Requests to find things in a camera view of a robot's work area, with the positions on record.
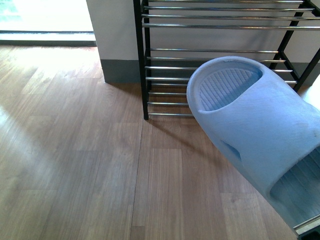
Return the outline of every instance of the white wall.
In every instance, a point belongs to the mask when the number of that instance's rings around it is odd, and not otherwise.
[[[101,59],[137,60],[133,0],[86,0]]]
[[[313,2],[320,6],[320,0]],[[87,0],[87,5],[100,58],[104,60],[137,60],[133,0]],[[284,33],[284,31],[216,31],[176,28],[152,29],[151,31],[153,32],[151,42],[155,47],[194,46],[196,48],[201,46],[201,48],[244,50],[277,50]],[[315,51],[319,49],[319,39],[319,31],[297,31],[292,36],[285,53],[292,62],[307,63]]]

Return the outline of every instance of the chrome bar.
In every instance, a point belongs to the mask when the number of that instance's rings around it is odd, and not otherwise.
[[[146,66],[146,69],[151,70],[197,70],[198,67],[188,67],[188,66]],[[293,70],[285,70],[285,69],[275,69],[273,70],[276,73],[291,73]]]
[[[188,77],[151,77],[148,76],[145,78],[147,81],[174,81],[174,82],[185,82],[189,81]]]
[[[250,25],[200,25],[200,24],[168,24],[143,23],[143,28],[189,28],[189,29],[233,29],[233,30],[309,30],[319,31],[320,26],[250,26]]]
[[[284,82],[287,84],[297,84],[297,81],[294,80],[285,80]]]
[[[319,226],[320,226],[320,214],[295,226],[293,229],[298,235],[302,235]]]
[[[179,83],[152,83],[152,86],[158,87],[186,87],[187,84],[179,84]]]
[[[202,3],[202,4],[302,4],[302,0],[148,0],[149,3]]]
[[[189,66],[145,66],[144,68],[151,70],[197,70],[197,67]]]
[[[285,80],[287,84],[297,84],[297,81],[294,80]],[[187,84],[178,84],[178,83],[152,83],[152,86],[158,87],[186,87]]]
[[[178,96],[178,97],[184,97],[187,94],[186,93],[177,93],[177,92],[149,92],[149,95],[153,96]]]
[[[237,54],[277,54],[278,51],[257,51],[257,50],[226,50],[226,49],[190,49],[190,48],[150,48],[150,51],[170,52],[208,52],[208,53],[237,53]]]
[[[250,20],[250,21],[310,21],[320,20],[320,17],[302,16],[211,16],[211,15],[158,15],[142,14],[146,19],[209,19],[209,20]]]
[[[293,70],[282,70],[282,69],[273,69],[272,71],[276,73],[292,73]]]
[[[193,117],[192,114],[183,113],[161,113],[161,112],[149,112],[151,116],[178,116],[178,117]]]
[[[197,6],[144,6],[145,10],[182,10],[215,12],[312,12],[314,8],[244,8],[244,7],[197,7]]]
[[[189,106],[186,102],[154,102],[148,101],[149,105],[165,105],[165,106]]]
[[[207,62],[214,58],[197,58],[197,57],[150,57],[148,56],[146,59],[153,61],[199,61],[199,62]],[[285,60],[257,60],[260,63],[284,63]]]

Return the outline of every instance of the slipper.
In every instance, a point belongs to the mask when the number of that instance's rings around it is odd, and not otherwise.
[[[189,107],[212,143],[291,229],[320,214],[320,111],[263,64],[210,60],[191,76]]]

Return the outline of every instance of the metal shoe rack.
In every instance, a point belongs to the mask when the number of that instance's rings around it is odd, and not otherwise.
[[[320,60],[319,48],[299,74],[285,54],[295,31],[320,31],[320,24],[312,23],[320,23],[320,9],[310,0],[133,0],[133,5],[145,120],[153,115],[192,116],[186,100],[188,80],[201,64],[217,56],[263,56],[264,59],[257,60],[279,74],[295,91]],[[168,36],[157,33],[163,29],[173,34],[177,29],[229,30],[235,39],[239,38],[239,31],[264,30],[276,31],[283,39],[270,50],[208,49],[198,44],[186,47],[185,42],[177,48],[176,43],[168,47]],[[153,44],[161,43],[159,36],[166,47]]]

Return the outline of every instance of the floorboard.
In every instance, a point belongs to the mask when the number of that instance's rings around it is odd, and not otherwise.
[[[105,83],[97,48],[0,54],[1,239],[296,239],[193,118],[143,120],[140,85]]]

